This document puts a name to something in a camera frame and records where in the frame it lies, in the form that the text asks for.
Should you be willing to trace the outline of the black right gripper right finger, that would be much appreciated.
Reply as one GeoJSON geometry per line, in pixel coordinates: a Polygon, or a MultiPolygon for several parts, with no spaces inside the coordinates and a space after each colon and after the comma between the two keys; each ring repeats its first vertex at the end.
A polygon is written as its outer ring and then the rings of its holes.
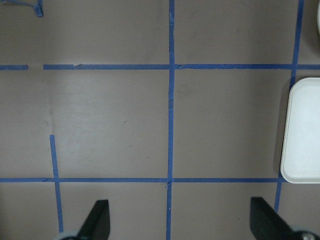
{"type": "Polygon", "coordinates": [[[295,240],[294,231],[262,198],[250,199],[250,230],[256,240],[295,240]]]}

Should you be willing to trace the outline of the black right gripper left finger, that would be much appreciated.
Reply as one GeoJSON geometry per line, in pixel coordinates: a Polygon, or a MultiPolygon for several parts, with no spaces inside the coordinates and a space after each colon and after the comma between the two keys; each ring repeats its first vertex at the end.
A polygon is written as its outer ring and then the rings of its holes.
{"type": "Polygon", "coordinates": [[[97,200],[80,228],[78,240],[108,240],[111,232],[109,201],[97,200]]]}

